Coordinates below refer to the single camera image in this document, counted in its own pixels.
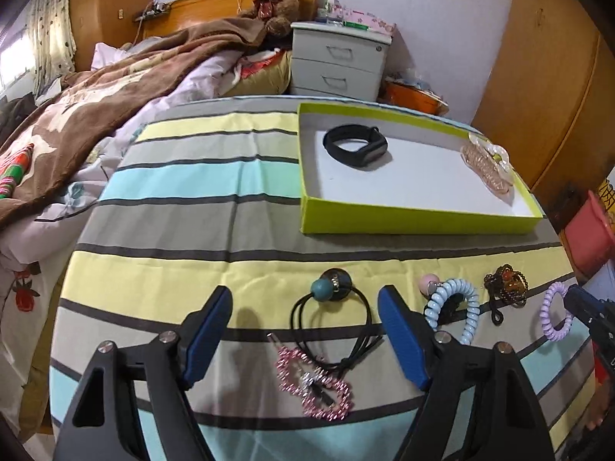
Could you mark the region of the pink beaded hair clip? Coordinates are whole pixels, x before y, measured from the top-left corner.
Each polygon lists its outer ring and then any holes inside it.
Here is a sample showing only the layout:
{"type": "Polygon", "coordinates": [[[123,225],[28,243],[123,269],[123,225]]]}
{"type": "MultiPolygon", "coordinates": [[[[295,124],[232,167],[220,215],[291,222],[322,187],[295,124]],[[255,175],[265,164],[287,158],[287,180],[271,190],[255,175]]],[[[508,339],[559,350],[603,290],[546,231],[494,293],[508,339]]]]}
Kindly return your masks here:
{"type": "Polygon", "coordinates": [[[303,415],[313,420],[345,420],[353,407],[350,385],[325,373],[299,348],[284,345],[274,333],[267,337],[277,354],[278,387],[299,399],[303,415]]]}

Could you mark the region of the clear pink claw clip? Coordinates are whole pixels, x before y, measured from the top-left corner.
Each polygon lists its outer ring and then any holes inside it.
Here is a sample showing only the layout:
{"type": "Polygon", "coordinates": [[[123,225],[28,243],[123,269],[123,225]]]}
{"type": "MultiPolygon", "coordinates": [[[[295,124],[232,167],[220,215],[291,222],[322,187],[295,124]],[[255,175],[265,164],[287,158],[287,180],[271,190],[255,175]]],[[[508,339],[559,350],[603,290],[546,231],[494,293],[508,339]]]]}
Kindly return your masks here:
{"type": "Polygon", "coordinates": [[[483,180],[493,194],[506,197],[514,186],[513,167],[504,147],[469,133],[468,142],[462,145],[461,159],[467,167],[483,180]]]}

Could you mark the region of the black hair tie teal bead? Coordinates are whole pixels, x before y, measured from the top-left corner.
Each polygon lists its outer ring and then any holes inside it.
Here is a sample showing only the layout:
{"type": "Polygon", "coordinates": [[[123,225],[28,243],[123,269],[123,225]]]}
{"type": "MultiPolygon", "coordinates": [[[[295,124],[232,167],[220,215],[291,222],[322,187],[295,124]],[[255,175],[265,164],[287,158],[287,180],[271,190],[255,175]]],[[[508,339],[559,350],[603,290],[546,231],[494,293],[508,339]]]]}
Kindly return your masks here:
{"type": "Polygon", "coordinates": [[[346,270],[332,267],[315,280],[309,292],[295,302],[290,313],[290,332],[295,345],[330,376],[341,379],[382,343],[373,310],[346,270]],[[319,356],[309,344],[331,331],[353,337],[349,354],[337,361],[319,356]]]}

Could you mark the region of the black smart watch band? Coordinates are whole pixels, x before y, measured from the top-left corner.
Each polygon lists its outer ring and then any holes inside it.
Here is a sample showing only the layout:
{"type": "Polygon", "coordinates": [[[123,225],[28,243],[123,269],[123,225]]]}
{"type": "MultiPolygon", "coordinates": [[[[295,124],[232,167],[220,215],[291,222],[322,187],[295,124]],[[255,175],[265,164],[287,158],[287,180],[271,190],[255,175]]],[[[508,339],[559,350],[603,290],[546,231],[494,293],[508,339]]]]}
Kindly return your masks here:
{"type": "Polygon", "coordinates": [[[375,126],[345,124],[325,132],[322,145],[331,158],[347,167],[363,169],[388,152],[385,135],[375,126]]]}

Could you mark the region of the pink plastic stool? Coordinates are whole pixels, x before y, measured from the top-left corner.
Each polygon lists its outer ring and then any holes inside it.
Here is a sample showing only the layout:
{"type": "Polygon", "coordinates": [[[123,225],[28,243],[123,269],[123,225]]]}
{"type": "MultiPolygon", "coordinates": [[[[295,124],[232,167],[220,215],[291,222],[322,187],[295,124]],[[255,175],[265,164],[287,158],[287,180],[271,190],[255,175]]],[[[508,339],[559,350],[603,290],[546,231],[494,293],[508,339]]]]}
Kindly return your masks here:
{"type": "Polygon", "coordinates": [[[564,229],[571,261],[591,278],[614,258],[614,232],[602,201],[589,191],[587,199],[564,229]]]}

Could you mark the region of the wooden wardrobe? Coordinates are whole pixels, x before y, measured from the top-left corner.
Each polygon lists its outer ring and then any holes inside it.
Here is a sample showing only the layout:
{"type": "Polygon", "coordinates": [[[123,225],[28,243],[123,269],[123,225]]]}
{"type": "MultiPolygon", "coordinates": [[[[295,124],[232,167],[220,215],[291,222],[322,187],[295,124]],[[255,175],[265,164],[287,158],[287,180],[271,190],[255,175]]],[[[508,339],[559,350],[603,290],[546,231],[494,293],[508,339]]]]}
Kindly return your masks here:
{"type": "Polygon", "coordinates": [[[512,0],[473,125],[553,216],[614,166],[614,54],[577,0],[512,0]]]}

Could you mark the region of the lime green shallow box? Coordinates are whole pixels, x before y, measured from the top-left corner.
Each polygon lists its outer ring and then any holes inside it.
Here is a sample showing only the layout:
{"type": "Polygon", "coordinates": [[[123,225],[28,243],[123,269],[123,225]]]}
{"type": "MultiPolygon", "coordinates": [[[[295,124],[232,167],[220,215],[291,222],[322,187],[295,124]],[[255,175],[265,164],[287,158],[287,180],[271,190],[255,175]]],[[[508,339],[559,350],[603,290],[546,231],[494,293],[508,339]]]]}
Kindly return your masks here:
{"type": "Polygon", "coordinates": [[[543,212],[520,178],[501,198],[462,160],[472,131],[421,113],[327,102],[298,110],[304,234],[526,234],[543,212]],[[375,127],[388,148],[363,169],[326,151],[326,132],[375,127]]]}

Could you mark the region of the brown fleece blanket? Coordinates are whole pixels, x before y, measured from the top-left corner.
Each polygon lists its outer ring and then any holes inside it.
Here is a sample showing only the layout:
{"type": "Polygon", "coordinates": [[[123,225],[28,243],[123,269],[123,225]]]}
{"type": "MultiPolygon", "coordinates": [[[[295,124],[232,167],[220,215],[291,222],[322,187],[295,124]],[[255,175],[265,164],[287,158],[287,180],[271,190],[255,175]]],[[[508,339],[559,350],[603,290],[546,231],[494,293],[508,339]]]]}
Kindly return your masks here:
{"type": "Polygon", "coordinates": [[[223,50],[246,51],[265,38],[263,22],[226,18],[168,35],[143,52],[97,71],[70,73],[60,95],[34,110],[6,138],[1,158],[33,145],[30,170],[1,201],[1,228],[43,210],[113,134],[149,101],[171,94],[197,66],[223,50]]]}

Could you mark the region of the orange storage box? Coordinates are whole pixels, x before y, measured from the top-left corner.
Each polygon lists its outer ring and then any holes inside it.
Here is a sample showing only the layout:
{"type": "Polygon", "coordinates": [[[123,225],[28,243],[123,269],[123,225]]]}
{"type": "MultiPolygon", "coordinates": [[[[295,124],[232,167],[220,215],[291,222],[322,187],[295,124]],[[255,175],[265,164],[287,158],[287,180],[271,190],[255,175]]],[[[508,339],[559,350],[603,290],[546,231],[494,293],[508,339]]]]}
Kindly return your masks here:
{"type": "Polygon", "coordinates": [[[382,84],[381,100],[387,104],[434,116],[444,116],[449,110],[448,104],[431,91],[398,82],[385,81],[382,84]]]}

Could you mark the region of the yellow red pillow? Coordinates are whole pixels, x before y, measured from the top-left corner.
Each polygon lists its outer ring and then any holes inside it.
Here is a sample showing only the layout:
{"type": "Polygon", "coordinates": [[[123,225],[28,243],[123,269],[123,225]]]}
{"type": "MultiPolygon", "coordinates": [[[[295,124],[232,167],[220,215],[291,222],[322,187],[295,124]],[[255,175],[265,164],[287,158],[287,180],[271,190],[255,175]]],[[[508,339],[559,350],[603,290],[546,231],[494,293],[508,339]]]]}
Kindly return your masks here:
{"type": "Polygon", "coordinates": [[[243,56],[221,80],[220,97],[269,96],[287,92],[291,83],[292,52],[270,50],[243,56]]]}

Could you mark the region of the grey bedside drawer cabinet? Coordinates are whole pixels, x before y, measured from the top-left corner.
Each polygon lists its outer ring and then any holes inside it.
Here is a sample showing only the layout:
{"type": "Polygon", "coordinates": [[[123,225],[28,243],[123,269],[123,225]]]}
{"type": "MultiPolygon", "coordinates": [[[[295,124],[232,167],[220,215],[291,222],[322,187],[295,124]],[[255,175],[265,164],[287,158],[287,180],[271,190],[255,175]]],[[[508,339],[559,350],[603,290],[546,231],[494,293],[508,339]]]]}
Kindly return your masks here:
{"type": "Polygon", "coordinates": [[[376,100],[389,35],[317,22],[295,22],[292,29],[293,94],[376,100]]]}

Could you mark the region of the pink floral tissue box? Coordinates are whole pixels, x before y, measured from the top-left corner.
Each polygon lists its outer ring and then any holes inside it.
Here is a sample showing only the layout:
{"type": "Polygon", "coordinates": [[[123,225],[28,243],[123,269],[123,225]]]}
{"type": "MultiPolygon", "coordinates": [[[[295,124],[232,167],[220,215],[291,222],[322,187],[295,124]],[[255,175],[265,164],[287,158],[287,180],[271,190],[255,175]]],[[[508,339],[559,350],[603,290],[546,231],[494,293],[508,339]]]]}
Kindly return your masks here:
{"type": "Polygon", "coordinates": [[[322,7],[319,10],[319,16],[324,17],[327,21],[339,22],[345,27],[368,30],[381,35],[393,35],[396,30],[395,23],[389,23],[373,13],[353,10],[344,5],[334,4],[333,6],[322,7]]]}

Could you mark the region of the tall wooden corner cabinet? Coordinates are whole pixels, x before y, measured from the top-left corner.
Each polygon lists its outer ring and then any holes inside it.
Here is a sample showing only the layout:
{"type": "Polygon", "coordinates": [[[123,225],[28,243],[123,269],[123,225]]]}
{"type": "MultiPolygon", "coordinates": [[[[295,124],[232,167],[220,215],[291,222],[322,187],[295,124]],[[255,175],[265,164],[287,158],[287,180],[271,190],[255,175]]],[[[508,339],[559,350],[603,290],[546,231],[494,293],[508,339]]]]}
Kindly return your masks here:
{"type": "Polygon", "coordinates": [[[75,69],[91,67],[98,43],[114,47],[136,36],[133,19],[152,0],[70,0],[70,19],[76,44],[75,69]]]}

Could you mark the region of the wooden bed headboard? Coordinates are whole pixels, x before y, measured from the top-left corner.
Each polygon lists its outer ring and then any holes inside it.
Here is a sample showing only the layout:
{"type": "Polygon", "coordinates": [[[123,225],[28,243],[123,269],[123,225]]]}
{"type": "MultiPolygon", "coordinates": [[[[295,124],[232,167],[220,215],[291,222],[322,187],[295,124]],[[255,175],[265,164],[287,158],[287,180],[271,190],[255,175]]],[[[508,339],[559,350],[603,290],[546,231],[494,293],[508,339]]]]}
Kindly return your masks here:
{"type": "MultiPolygon", "coordinates": [[[[175,0],[167,11],[142,24],[141,39],[165,36],[193,25],[223,18],[236,17],[237,12],[251,6],[252,0],[175,0]]],[[[299,0],[300,21],[313,21],[317,0],[299,0]]]]}

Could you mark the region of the brown teddy bear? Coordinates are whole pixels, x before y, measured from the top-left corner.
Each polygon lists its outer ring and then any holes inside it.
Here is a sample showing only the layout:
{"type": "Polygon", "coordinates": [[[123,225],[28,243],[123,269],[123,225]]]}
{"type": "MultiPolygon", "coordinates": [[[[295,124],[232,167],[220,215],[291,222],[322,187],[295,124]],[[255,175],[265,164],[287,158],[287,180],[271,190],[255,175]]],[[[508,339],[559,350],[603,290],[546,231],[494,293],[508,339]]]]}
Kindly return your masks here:
{"type": "Polygon", "coordinates": [[[256,19],[264,23],[268,35],[284,38],[291,24],[300,17],[299,0],[252,0],[252,6],[238,12],[242,18],[256,19]]]}

